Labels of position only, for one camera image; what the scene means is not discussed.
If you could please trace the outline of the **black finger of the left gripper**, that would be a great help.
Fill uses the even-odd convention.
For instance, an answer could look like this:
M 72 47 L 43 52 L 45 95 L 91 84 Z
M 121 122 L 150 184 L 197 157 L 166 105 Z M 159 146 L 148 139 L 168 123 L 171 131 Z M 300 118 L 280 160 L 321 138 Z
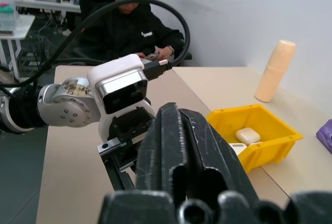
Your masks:
M 121 164 L 116 155 L 104 155 L 101 156 L 101 159 L 115 191 L 134 189 L 134 182 L 126 169 L 131 168 L 135 170 L 135 160 L 127 164 Z

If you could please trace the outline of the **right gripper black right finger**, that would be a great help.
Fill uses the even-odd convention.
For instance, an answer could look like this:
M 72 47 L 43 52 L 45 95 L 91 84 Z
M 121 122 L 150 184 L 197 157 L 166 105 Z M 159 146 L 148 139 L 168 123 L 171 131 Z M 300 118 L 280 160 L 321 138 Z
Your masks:
M 208 123 L 199 112 L 180 110 L 187 135 L 189 169 L 196 177 L 193 194 L 203 201 L 217 201 L 219 194 L 235 191 L 247 201 L 258 201 L 243 166 L 230 145 Z

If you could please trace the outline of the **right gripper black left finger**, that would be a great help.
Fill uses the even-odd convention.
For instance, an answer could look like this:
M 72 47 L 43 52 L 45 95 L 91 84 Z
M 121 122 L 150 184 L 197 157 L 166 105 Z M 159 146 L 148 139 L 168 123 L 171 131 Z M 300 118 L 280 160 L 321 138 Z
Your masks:
M 136 188 L 175 194 L 175 171 L 187 162 L 181 113 L 175 103 L 159 108 L 142 141 L 136 164 Z

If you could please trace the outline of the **yellow plastic bin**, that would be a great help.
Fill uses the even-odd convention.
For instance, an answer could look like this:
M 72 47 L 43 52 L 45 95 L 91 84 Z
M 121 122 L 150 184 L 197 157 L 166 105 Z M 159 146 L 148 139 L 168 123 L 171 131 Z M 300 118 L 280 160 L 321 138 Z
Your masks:
M 238 155 L 247 173 L 260 166 L 279 163 L 295 142 L 303 138 L 260 104 L 214 110 L 206 119 L 227 143 L 240 143 L 236 131 L 243 128 L 252 128 L 260 135 L 260 142 L 247 146 Z

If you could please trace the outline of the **person's left hand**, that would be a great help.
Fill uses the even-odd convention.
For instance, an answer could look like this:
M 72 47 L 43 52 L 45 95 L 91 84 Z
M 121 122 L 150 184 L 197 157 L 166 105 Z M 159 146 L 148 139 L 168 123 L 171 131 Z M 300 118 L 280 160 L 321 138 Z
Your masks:
M 157 60 L 168 60 L 174 53 L 174 50 L 171 46 L 166 46 L 162 49 L 158 49 L 155 51 L 157 55 Z

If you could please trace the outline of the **person in black hoodie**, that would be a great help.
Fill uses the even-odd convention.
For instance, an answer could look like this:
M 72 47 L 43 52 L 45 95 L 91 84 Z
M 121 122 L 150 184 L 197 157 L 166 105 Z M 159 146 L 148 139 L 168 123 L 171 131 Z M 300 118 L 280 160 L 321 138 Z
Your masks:
M 166 46 L 173 48 L 171 57 L 177 58 L 184 41 L 179 30 L 165 26 L 144 3 L 125 4 L 102 15 L 78 38 L 88 54 L 104 61 L 138 52 L 147 56 Z

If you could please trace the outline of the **beige cylinder tube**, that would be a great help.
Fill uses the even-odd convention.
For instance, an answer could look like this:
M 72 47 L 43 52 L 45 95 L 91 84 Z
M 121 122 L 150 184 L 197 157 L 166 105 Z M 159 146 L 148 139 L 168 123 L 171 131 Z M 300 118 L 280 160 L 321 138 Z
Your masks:
M 296 44 L 287 40 L 280 40 L 275 46 L 264 73 L 258 84 L 254 97 L 269 103 L 285 75 L 296 51 Z

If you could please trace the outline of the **purple tissue pack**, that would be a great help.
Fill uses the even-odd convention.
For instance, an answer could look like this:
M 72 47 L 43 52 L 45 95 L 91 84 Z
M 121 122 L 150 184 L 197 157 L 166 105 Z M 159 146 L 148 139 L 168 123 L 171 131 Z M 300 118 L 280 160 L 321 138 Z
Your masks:
M 329 119 L 316 133 L 318 140 L 332 154 L 332 119 Z

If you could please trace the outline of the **long white work desk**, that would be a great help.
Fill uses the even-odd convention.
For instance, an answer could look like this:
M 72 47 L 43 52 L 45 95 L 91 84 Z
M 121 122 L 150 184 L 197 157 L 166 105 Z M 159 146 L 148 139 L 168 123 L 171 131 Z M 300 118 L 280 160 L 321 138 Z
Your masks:
M 81 13 L 80 6 L 74 5 L 71 2 L 56 3 L 56 2 L 39 1 L 39 0 L 14 0 L 14 1 L 16 3 L 16 6 L 18 7 Z

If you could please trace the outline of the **white office desk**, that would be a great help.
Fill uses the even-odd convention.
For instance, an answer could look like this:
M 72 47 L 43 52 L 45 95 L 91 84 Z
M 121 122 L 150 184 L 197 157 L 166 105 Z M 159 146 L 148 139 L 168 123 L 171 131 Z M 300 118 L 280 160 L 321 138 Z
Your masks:
M 23 79 L 23 77 L 20 76 L 18 67 L 18 58 L 22 51 L 21 40 L 27 37 L 34 20 L 34 15 L 19 15 L 19 21 L 13 35 L 0 36 L 0 65 L 13 71 L 15 78 L 19 81 Z M 5 54 L 2 41 L 7 42 L 9 55 Z

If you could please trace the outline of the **clear plastic container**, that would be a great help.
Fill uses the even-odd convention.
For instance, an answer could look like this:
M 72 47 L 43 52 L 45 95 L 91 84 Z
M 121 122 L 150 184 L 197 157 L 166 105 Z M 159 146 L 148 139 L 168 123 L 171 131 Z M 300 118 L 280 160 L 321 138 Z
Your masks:
M 0 31 L 13 31 L 18 21 L 14 0 L 0 0 Z

